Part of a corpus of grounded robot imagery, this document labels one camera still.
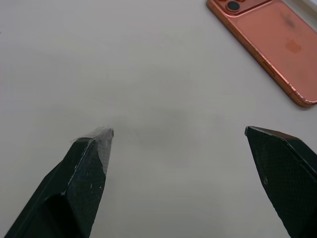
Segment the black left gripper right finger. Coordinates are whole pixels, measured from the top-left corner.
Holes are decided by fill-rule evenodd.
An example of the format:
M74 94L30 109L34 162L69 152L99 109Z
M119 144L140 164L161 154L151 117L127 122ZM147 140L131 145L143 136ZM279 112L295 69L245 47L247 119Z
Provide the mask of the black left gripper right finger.
M245 129L262 186L292 238L317 236L317 155L297 137Z

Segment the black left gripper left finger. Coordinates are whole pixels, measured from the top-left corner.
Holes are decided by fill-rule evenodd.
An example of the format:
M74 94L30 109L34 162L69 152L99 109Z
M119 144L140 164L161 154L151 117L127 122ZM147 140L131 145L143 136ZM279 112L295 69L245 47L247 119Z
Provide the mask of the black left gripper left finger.
M114 131L79 137L41 181L7 238L88 238L104 192Z

